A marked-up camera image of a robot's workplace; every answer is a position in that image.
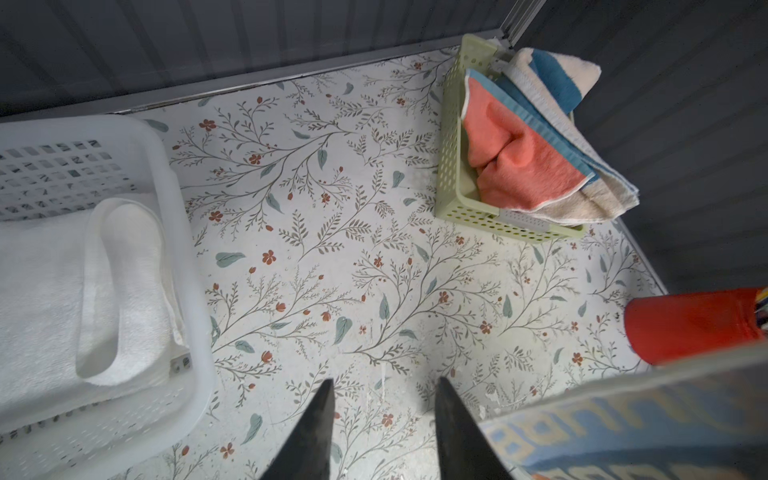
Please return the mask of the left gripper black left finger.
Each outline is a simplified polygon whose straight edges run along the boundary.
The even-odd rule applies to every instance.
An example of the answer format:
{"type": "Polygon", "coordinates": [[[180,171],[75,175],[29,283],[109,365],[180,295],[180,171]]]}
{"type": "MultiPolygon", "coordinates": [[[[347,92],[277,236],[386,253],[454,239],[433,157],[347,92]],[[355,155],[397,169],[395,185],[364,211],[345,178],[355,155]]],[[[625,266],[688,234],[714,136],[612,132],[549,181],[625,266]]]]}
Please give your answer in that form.
{"type": "Polygon", "coordinates": [[[328,480],[334,420],[334,382],[332,379],[326,379],[315,392],[300,420],[261,476],[261,480],[328,480]]]}

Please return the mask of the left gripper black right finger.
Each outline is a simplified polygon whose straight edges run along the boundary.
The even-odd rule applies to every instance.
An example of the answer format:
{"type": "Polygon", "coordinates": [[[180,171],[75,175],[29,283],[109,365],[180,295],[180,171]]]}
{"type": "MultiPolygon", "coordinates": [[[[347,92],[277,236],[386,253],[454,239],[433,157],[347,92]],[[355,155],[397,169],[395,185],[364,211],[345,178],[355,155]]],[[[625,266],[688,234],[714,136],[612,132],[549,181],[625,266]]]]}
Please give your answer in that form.
{"type": "Polygon", "coordinates": [[[445,377],[440,377],[436,385],[435,430],[442,480],[512,479],[445,377]]]}

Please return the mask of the orange patterned towel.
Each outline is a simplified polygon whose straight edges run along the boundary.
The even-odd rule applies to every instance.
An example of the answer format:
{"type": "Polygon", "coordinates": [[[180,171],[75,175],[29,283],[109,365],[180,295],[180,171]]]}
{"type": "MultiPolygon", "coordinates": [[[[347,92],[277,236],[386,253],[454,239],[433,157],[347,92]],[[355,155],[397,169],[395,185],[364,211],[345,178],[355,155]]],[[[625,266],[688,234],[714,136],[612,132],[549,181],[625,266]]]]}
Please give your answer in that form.
{"type": "Polygon", "coordinates": [[[764,479],[767,347],[593,381],[480,428],[529,479],[764,479]]]}

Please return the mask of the green plastic towel basket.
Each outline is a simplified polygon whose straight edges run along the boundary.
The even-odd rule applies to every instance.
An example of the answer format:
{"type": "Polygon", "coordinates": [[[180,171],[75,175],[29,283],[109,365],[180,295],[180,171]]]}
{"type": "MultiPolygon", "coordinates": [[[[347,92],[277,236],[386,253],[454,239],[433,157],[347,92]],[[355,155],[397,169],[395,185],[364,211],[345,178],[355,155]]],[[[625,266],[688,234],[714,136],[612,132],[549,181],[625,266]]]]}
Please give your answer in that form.
{"type": "Polygon", "coordinates": [[[464,74],[474,67],[488,75],[501,55],[496,44],[474,34],[462,37],[453,66],[443,84],[437,194],[437,218],[529,243],[580,238],[582,226],[563,226],[522,213],[501,210],[480,201],[476,172],[467,161],[468,140],[460,113],[465,99],[464,74]]]}

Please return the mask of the white terry towel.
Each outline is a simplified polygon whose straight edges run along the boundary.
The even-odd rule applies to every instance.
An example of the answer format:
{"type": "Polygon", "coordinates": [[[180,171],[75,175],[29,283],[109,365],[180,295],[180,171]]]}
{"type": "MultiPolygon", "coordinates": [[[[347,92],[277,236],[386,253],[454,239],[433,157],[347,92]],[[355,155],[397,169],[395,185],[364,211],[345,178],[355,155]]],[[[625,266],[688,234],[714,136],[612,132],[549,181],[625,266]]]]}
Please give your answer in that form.
{"type": "Polygon", "coordinates": [[[164,384],[186,348],[152,194],[1,226],[1,424],[164,384]]]}

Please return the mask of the pink towel with teal border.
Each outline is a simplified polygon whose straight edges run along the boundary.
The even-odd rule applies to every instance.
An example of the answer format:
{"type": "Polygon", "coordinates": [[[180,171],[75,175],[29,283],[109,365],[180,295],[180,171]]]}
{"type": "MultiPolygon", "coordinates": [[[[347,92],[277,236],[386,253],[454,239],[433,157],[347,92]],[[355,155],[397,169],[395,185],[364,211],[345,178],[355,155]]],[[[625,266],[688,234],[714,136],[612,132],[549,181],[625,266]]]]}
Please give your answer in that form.
{"type": "Polygon", "coordinates": [[[464,87],[467,160],[482,202],[535,212],[598,179],[584,154],[494,81],[468,69],[464,87]]]}

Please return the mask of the white plastic laundry basket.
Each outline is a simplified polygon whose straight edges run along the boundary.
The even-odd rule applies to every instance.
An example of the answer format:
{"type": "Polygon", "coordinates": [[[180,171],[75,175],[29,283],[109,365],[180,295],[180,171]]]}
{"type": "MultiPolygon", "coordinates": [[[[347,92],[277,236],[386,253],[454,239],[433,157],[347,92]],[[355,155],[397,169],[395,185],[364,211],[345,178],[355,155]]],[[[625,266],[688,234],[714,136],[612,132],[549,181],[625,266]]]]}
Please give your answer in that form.
{"type": "Polygon", "coordinates": [[[1,424],[5,479],[105,479],[160,453],[202,418],[213,392],[211,323],[178,179],[145,123],[103,115],[1,127],[1,226],[152,194],[169,254],[186,348],[164,384],[16,428],[1,424]]]}

